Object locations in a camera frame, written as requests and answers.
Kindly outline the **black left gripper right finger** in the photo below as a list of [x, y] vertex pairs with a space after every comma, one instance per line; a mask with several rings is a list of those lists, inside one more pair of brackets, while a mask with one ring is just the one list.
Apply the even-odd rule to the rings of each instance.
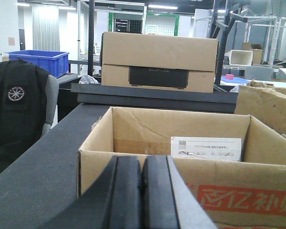
[[143, 172], [143, 228], [215, 229], [171, 156], [148, 156]]

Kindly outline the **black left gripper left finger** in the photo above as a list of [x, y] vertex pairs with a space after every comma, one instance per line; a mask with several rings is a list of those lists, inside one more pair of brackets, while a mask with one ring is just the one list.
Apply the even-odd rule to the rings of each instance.
[[141, 169], [134, 156], [113, 156], [95, 182], [42, 229], [140, 229]]

